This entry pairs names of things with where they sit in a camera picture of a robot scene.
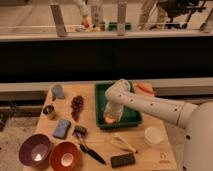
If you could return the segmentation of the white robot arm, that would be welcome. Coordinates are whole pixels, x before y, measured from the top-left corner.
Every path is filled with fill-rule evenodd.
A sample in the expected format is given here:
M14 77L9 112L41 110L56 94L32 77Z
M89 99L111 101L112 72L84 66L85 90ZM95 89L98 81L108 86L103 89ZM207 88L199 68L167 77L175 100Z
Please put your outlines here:
M213 171L213 102L195 105L137 95L125 79L112 84L105 97L114 106L126 106L185 129L182 171Z

